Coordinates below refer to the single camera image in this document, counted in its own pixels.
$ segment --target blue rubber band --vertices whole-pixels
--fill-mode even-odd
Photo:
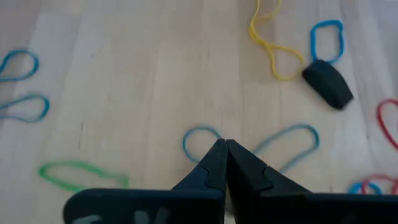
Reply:
[[[358,193],[359,193],[359,190],[361,190],[362,184],[363,184],[362,182],[357,182],[357,183],[353,184],[353,185],[349,188],[348,193],[349,193],[349,194],[358,194]],[[374,191],[374,193],[375,193],[376,195],[382,195],[382,190],[380,189],[379,186],[377,186],[377,185],[374,184],[374,183],[369,183],[368,185],[369,185],[369,187]]]
[[[189,130],[184,134],[184,136],[182,137],[182,151],[184,152],[184,154],[187,156],[187,158],[188,158],[189,160],[191,160],[191,161],[194,162],[194,163],[199,163],[200,160],[197,159],[195,156],[191,155],[191,154],[188,152],[188,149],[187,149],[187,138],[188,138],[191,134],[193,134],[194,132],[196,132],[196,131],[208,131],[208,132],[210,132],[211,134],[214,134],[214,135],[217,137],[217,139],[222,139],[223,137],[218,133],[218,131],[216,131],[215,128],[213,128],[213,127],[211,127],[211,126],[198,126],[198,127],[189,129]]]
[[[260,144],[253,150],[253,154],[255,154],[255,155],[259,154],[272,141],[275,141],[276,139],[279,139],[283,135],[285,135],[285,134],[287,134],[287,133],[289,133],[291,131],[295,131],[297,129],[307,129],[307,130],[309,130],[313,134],[314,143],[309,149],[307,149],[306,151],[300,152],[293,159],[291,159],[290,161],[286,162],[279,169],[280,173],[282,173],[282,174],[286,173],[289,169],[291,169],[293,166],[295,166],[298,162],[300,162],[302,159],[306,158],[307,156],[309,156],[311,153],[315,152],[319,148],[319,145],[320,145],[319,134],[318,134],[318,131],[313,126],[311,126],[309,124],[295,124],[295,125],[290,126],[290,127],[286,128],[286,129],[283,129],[283,130],[279,131],[278,133],[275,133],[275,134],[269,136],[267,139],[265,139],[262,142],[260,142]]]
[[[23,121],[26,123],[35,123],[35,122],[41,121],[45,117],[45,115],[47,115],[47,112],[49,112],[49,109],[50,109],[50,100],[43,95],[27,95],[27,96],[20,97],[19,99],[5,103],[3,105],[0,105],[0,110],[9,108],[10,106],[16,105],[18,103],[22,103],[24,101],[34,100],[34,99],[40,99],[44,102],[43,110],[37,117],[24,118],[24,117],[16,116],[16,115],[1,115],[0,119],[16,119],[16,120]]]
[[[32,59],[33,59],[32,70],[27,72],[25,75],[20,75],[18,77],[1,78],[1,75],[0,75],[0,82],[13,82],[13,81],[25,80],[37,72],[37,70],[39,69],[39,58],[33,52],[20,49],[20,50],[12,50],[5,56],[5,58],[3,59],[1,65],[0,65],[0,74],[6,68],[7,63],[19,54],[27,54],[30,57],[32,57]]]
[[[260,153],[262,150],[264,150],[272,141],[274,141],[274,140],[276,140],[276,139],[282,137],[283,135],[285,135],[285,134],[287,134],[287,133],[289,133],[289,132],[291,132],[291,131],[294,131],[294,130],[296,130],[296,129],[307,129],[307,130],[309,130],[309,131],[313,134],[313,137],[314,137],[314,144],[313,144],[313,146],[312,146],[310,149],[308,149],[308,150],[306,150],[306,151],[304,151],[304,152],[299,153],[299,154],[298,154],[297,156],[295,156],[293,159],[291,159],[290,161],[288,161],[288,162],[287,162],[285,165],[283,165],[282,168],[279,170],[279,172],[281,172],[281,173],[287,172],[287,171],[288,171],[289,169],[291,169],[294,165],[296,165],[296,164],[297,164],[298,162],[300,162],[302,159],[306,158],[307,156],[309,156],[311,153],[315,152],[315,151],[319,148],[319,145],[320,145],[319,134],[318,134],[317,130],[316,130],[314,127],[312,127],[311,125],[309,125],[309,124],[295,124],[295,125],[293,125],[293,126],[291,126],[291,127],[289,127],[289,128],[286,128],[286,129],[284,129],[284,130],[282,130],[282,131],[280,131],[280,132],[278,132],[278,133],[276,133],[276,134],[273,134],[272,136],[270,136],[270,137],[268,137],[267,139],[263,140],[263,141],[253,150],[252,153],[253,153],[253,154],[259,154],[259,153]],[[196,157],[192,156],[192,155],[188,152],[187,147],[186,147],[186,142],[187,142],[187,138],[188,138],[191,134],[193,134],[195,131],[198,131],[198,130],[209,131],[209,132],[211,132],[212,134],[214,134],[218,139],[223,138],[223,137],[221,136],[221,134],[219,134],[219,133],[216,131],[216,129],[213,128],[213,127],[211,127],[211,126],[199,126],[199,127],[195,127],[195,128],[189,129],[189,130],[184,134],[184,136],[183,136],[183,138],[182,138],[182,150],[183,150],[184,154],[187,156],[187,158],[188,158],[189,160],[191,160],[192,162],[194,162],[194,163],[199,163],[200,160],[197,159]]]
[[[343,36],[343,23],[339,20],[329,20],[329,21],[322,21],[316,24],[310,32],[310,45],[311,45],[311,55],[312,55],[312,60],[316,61],[318,60],[318,55],[317,55],[317,29],[326,27],[326,26],[337,26],[338,28],[338,38],[340,41],[340,52],[337,57],[335,57],[332,60],[327,61],[330,64],[333,64],[337,62],[337,60],[340,59],[341,56],[344,54],[344,49],[345,49],[345,42],[344,42],[344,36]]]

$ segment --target wooden table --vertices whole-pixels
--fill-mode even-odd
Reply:
[[[270,11],[274,1],[264,1]],[[248,149],[295,123],[316,127],[320,150],[286,173],[314,192],[345,192],[374,172],[396,175],[398,155],[380,132],[375,110],[398,97],[398,1],[283,0],[261,35],[299,49],[309,61],[309,30],[327,19],[345,25],[346,52],[335,65],[355,100],[331,109],[304,81],[276,80],[269,58],[248,35],[255,0],[13,0],[0,1],[0,54],[27,47],[40,57],[36,76],[1,83],[0,100],[49,96],[39,123],[1,122],[0,223],[62,223],[71,192],[42,180],[45,162],[78,159],[130,177],[130,188],[169,189],[192,164],[184,132],[209,124]],[[318,32],[318,54],[336,54],[336,30]],[[277,53],[281,73],[297,68]],[[29,69],[27,58],[9,72]],[[34,114],[40,104],[7,113]],[[393,106],[386,119],[396,130]],[[203,156],[214,137],[198,133],[188,146]],[[259,157],[279,168],[312,140],[297,131]],[[111,186],[70,169],[92,187]]]

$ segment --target black eraser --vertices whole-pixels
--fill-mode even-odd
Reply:
[[[303,71],[303,78],[331,107],[338,110],[344,109],[354,98],[340,72],[328,62],[312,62]]]

